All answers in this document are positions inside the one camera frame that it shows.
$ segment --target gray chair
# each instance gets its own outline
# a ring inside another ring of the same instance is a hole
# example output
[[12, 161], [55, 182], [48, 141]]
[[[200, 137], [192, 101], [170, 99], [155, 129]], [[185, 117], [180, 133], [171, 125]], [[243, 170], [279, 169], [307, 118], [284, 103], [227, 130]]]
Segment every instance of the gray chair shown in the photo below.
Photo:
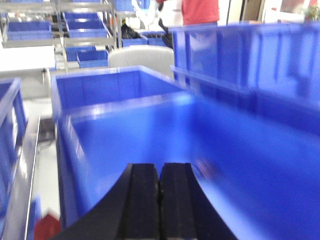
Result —
[[165, 46], [132, 45], [109, 53], [109, 68], [143, 65], [170, 78], [170, 65], [175, 64], [174, 51]]

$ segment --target white wall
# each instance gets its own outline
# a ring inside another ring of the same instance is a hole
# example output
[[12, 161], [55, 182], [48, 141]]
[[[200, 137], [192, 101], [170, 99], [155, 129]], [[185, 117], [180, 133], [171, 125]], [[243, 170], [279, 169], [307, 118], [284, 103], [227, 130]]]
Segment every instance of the white wall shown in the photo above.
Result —
[[230, 5], [229, 23], [238, 22], [241, 15], [243, 0], [232, 0]]
[[[243, 0], [231, 0], [230, 3], [230, 12], [229, 12], [229, 23], [238, 22], [241, 14]], [[225, 25], [227, 23], [229, 8], [229, 0], [219, 0], [219, 12], [220, 12], [220, 21], [219, 25]]]

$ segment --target floor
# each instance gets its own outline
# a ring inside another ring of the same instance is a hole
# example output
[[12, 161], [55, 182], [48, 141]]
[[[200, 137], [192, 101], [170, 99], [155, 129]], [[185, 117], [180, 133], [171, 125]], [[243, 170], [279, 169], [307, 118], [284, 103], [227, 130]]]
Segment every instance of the floor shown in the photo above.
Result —
[[[27, 99], [23, 103], [27, 118], [40, 115], [42, 119], [47, 119], [52, 116], [50, 98]], [[60, 205], [56, 141], [39, 142], [35, 161], [32, 198], [40, 196], [43, 217], [47, 213], [50, 213], [59, 218]]]

